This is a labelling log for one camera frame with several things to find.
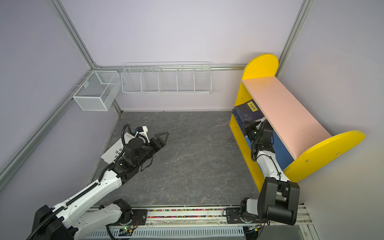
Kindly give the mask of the dark blue thin book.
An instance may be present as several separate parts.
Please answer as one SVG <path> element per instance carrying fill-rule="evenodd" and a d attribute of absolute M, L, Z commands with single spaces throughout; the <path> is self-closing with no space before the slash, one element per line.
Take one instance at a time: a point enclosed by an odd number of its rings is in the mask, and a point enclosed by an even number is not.
<path fill-rule="evenodd" d="M 254 122 L 260 122 L 264 117 L 264 114 L 253 99 L 234 107 L 232 113 L 242 130 Z"/>

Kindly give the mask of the white paper file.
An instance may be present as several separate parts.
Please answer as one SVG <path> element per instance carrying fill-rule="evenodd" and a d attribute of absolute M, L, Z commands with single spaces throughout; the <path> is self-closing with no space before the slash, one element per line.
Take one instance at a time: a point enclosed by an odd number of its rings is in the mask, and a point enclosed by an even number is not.
<path fill-rule="evenodd" d="M 111 164 L 121 154 L 123 150 L 123 143 L 121 140 L 116 141 L 104 154 L 101 159 L 107 164 Z"/>

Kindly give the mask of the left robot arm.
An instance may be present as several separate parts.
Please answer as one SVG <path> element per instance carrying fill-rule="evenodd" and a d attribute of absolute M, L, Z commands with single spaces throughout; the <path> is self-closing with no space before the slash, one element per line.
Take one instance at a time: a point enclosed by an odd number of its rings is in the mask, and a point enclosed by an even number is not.
<path fill-rule="evenodd" d="M 119 199 L 92 213 L 87 211 L 103 197 L 118 189 L 138 172 L 143 164 L 166 146 L 169 132 L 148 137 L 146 126 L 131 130 L 125 124 L 120 140 L 116 141 L 103 155 L 108 165 L 92 183 L 74 196 L 56 204 L 47 205 L 35 213 L 29 240 L 78 240 L 87 234 L 109 225 L 139 225 L 132 207 Z"/>

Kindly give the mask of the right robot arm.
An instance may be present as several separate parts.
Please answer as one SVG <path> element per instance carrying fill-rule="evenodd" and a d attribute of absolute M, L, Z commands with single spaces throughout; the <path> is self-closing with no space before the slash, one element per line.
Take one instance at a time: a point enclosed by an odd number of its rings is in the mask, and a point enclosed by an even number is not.
<path fill-rule="evenodd" d="M 251 143 L 251 160 L 258 164 L 264 181 L 257 199 L 244 198 L 240 216 L 244 223 L 266 222 L 293 226 L 297 221 L 300 187 L 280 167 L 273 148 L 274 130 L 266 119 L 246 128 Z"/>

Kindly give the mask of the yellow pink blue shelf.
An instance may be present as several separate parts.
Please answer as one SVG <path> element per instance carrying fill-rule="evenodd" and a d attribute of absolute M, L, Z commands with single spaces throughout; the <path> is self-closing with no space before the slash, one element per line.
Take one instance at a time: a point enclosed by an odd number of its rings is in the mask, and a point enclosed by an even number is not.
<path fill-rule="evenodd" d="M 335 136 L 276 78 L 278 58 L 263 54 L 251 60 L 243 71 L 235 105 L 254 100 L 293 158 L 284 174 L 295 183 L 304 180 L 361 143 L 362 131 Z"/>

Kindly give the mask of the white mesh basket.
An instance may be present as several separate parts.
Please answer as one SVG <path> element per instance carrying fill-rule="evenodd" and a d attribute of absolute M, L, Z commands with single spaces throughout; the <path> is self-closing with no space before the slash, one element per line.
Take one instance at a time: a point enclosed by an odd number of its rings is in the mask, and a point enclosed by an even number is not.
<path fill-rule="evenodd" d="M 107 112 L 121 89 L 117 71 L 92 71 L 73 99 L 83 111 Z"/>

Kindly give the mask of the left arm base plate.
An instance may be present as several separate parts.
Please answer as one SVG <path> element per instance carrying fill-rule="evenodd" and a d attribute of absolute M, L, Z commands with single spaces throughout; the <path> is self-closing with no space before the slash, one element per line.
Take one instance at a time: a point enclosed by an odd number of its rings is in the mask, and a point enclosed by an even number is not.
<path fill-rule="evenodd" d="M 147 220 L 147 209 L 133 209 L 123 212 L 117 222 L 109 224 L 109 226 L 143 226 Z"/>

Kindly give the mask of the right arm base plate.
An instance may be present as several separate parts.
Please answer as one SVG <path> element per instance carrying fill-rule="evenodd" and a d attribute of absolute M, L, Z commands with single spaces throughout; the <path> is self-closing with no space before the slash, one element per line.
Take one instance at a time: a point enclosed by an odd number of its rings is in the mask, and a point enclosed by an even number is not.
<path fill-rule="evenodd" d="M 240 207 L 229 207 L 223 210 L 228 224 L 263 224 L 266 221 L 257 215 L 242 212 Z"/>

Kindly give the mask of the aluminium front rail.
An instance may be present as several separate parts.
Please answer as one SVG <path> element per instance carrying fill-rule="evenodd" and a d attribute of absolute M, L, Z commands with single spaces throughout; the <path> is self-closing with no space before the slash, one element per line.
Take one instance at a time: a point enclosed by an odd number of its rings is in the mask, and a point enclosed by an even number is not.
<path fill-rule="evenodd" d="M 246 220 L 239 206 L 133 208 L 128 224 L 114 223 L 117 206 L 87 211 L 74 223 L 75 240 L 222 240 L 257 239 L 263 233 L 280 239 L 319 238 L 305 206 L 298 211 L 294 226 L 272 220 Z"/>

